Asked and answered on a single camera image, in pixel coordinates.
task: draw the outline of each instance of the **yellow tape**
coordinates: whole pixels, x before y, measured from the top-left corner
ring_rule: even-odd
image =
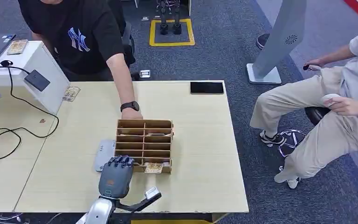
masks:
[[[133,220],[131,224],[210,224],[205,220]]]
[[[156,37],[156,24],[161,22],[161,20],[152,20],[150,24],[150,38],[149,44],[152,47],[176,47],[176,46],[194,46],[194,34],[193,27],[190,19],[182,19],[180,22],[185,22],[187,24],[187,33],[189,34],[188,42],[172,42],[172,43],[155,43]]]

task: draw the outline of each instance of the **hand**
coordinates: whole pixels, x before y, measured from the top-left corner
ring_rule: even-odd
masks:
[[[143,119],[143,116],[139,111],[132,108],[125,108],[123,112],[121,112],[121,119]]]
[[[358,101],[347,97],[333,97],[324,101],[324,105],[328,105],[329,109],[343,116],[358,116]]]
[[[317,66],[323,68],[325,64],[323,63],[323,61],[320,58],[317,58],[317,59],[307,61],[304,64],[304,66],[307,66],[307,65],[317,65]]]

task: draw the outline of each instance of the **beige pants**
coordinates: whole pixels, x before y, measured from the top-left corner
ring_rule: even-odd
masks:
[[[323,106],[322,96],[339,94],[342,68],[325,68],[321,75],[286,84],[260,95],[250,126],[277,133],[282,115],[295,109]],[[310,178],[329,162],[358,150],[358,117],[328,113],[285,159],[285,166],[274,180],[278,183],[297,177]]]

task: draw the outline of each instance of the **sneaker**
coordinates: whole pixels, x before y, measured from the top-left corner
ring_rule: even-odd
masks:
[[[286,138],[284,138],[280,134],[276,134],[272,138],[270,138],[266,136],[265,131],[262,131],[260,133],[260,137],[262,139],[262,142],[264,142],[265,144],[275,144],[275,145],[282,146],[286,142]]]
[[[282,172],[282,170],[283,170],[283,166],[280,166],[279,171]],[[290,189],[295,189],[300,181],[301,181],[301,178],[298,177],[295,180],[287,180],[286,183],[288,183],[288,186]]]

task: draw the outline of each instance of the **robot feet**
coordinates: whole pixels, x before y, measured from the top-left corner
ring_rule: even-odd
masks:
[[[168,33],[168,24],[161,23],[161,25],[160,25],[160,33],[162,35],[166,35]]]
[[[173,33],[176,35],[180,35],[182,34],[182,24],[180,23],[175,23],[173,25]]]

